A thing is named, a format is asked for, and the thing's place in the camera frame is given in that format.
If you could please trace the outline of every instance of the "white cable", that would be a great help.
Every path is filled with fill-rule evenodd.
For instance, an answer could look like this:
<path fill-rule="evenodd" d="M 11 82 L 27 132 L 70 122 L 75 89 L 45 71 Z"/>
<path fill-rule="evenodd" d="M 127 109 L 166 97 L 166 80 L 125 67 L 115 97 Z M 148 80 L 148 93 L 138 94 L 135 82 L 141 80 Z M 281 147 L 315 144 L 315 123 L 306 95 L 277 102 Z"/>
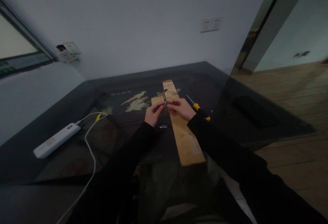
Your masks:
<path fill-rule="evenodd" d="M 79 120 L 79 121 L 78 121 L 77 123 L 75 123 L 75 124 L 80 124 L 81 121 L 83 121 L 84 119 L 86 119 L 88 116 L 90 116 L 90 115 L 92 115 L 92 114 L 99 114 L 99 113 L 102 113 L 102 112 L 91 113 L 91 114 L 87 115 L 85 118 Z M 102 118 L 100 118 L 100 119 L 98 119 L 97 121 L 95 121 L 95 122 L 92 124 L 92 126 L 89 128 L 88 132 L 86 132 L 86 134 L 85 134 L 85 136 L 84 136 L 84 140 L 85 140 L 85 142 L 86 142 L 86 145 L 88 146 L 89 151 L 90 151 L 90 153 L 91 153 L 91 156 L 92 156 L 92 158 L 93 158 L 93 173 L 92 173 L 92 176 L 91 176 L 90 180 L 88 181 L 88 183 L 85 185 L 85 187 L 84 187 L 83 191 L 81 192 L 81 194 L 80 194 L 80 195 L 78 196 L 78 198 L 74 201 L 74 203 L 73 203 L 73 204 L 72 204 L 72 205 L 66 210 L 66 212 L 61 216 L 61 218 L 58 220 L 57 224 L 59 224 L 59 223 L 64 219 L 64 217 L 66 216 L 66 214 L 67 214 L 68 212 L 70 212 L 70 211 L 74 208 L 75 204 L 80 200 L 80 198 L 81 198 L 81 197 L 83 196 L 83 194 L 85 193 L 87 187 L 89 186 L 90 182 L 92 181 L 92 179 L 93 179 L 93 177 L 94 177 L 94 175 L 95 175 L 95 173 L 96 173 L 96 158 L 95 158 L 95 156 L 94 156 L 93 153 L 92 153 L 91 147 L 90 147 L 90 145 L 89 145 L 88 140 L 86 139 L 86 137 L 87 137 L 88 133 L 90 132 L 91 128 L 92 128 L 92 127 L 93 127 L 98 121 L 100 121 L 101 119 L 103 119 L 103 118 L 105 118 L 105 117 L 108 116 L 108 114 L 105 114 L 105 113 L 103 113 L 103 114 L 104 114 L 105 116 L 103 116 Z"/>
<path fill-rule="evenodd" d="M 87 115 L 85 118 L 83 118 L 83 119 L 77 121 L 75 124 L 76 124 L 76 125 L 79 125 L 79 124 L 80 124 L 84 119 L 86 119 L 88 116 L 93 115 L 93 114 L 99 114 L 99 113 L 102 113 L 102 114 L 104 114 L 104 115 L 108 115 L 108 114 L 103 113 L 103 112 L 94 112 L 94 113 L 90 113 L 90 114 Z"/>

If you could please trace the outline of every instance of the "black sleeve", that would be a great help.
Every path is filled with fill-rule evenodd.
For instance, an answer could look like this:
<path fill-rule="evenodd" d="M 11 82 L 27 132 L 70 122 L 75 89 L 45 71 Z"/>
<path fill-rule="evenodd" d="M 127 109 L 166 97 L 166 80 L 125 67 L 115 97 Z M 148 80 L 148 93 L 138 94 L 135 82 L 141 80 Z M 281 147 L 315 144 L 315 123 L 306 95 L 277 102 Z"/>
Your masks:
<path fill-rule="evenodd" d="M 124 192 L 151 142 L 154 128 L 144 122 L 105 167 L 98 173 L 67 223 L 116 223 Z"/>
<path fill-rule="evenodd" d="M 271 174 L 264 159 L 230 140 L 200 115 L 196 114 L 188 127 L 202 150 L 239 183 L 258 224 L 328 223 L 279 176 Z"/>

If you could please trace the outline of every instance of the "person's right hand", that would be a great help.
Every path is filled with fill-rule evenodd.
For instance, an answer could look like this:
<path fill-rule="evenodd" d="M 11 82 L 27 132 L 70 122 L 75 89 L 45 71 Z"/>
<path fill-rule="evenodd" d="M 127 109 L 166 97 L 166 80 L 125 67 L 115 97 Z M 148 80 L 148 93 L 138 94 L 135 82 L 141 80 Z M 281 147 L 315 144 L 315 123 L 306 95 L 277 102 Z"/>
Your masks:
<path fill-rule="evenodd" d="M 187 121 L 190 121 L 194 115 L 196 115 L 194 109 L 185 99 L 172 99 L 167 107 L 169 108 L 169 112 L 171 112 L 171 114 L 176 111 Z"/>

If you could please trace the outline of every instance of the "wall socket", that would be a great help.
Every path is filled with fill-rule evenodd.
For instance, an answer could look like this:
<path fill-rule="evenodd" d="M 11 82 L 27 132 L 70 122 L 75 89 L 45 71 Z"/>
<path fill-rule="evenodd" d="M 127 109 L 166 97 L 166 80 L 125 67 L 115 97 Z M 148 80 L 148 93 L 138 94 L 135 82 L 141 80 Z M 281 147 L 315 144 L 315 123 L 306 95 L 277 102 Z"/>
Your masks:
<path fill-rule="evenodd" d="M 201 33 L 219 30 L 222 19 L 223 17 L 212 17 L 202 19 Z"/>
<path fill-rule="evenodd" d="M 73 53 L 70 53 L 68 50 L 65 50 L 63 52 L 61 52 L 59 54 L 59 56 L 64 59 L 64 60 L 67 60 L 68 62 L 72 62 L 74 60 L 76 60 L 78 57 L 75 56 Z"/>
<path fill-rule="evenodd" d="M 63 43 L 63 45 L 66 48 L 66 50 L 68 50 L 70 53 L 81 54 L 80 49 L 78 49 L 78 47 L 76 46 L 76 44 L 74 42 Z"/>

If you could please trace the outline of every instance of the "floor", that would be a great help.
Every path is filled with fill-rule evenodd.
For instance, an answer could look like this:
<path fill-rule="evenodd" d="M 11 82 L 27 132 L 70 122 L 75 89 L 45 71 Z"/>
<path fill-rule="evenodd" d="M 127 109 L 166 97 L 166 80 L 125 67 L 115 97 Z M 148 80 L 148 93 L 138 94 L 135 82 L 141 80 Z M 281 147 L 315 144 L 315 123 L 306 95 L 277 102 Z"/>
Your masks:
<path fill-rule="evenodd" d="M 276 142 L 256 154 L 328 219 L 328 64 L 316 62 L 253 75 L 234 70 L 231 76 L 323 132 Z"/>

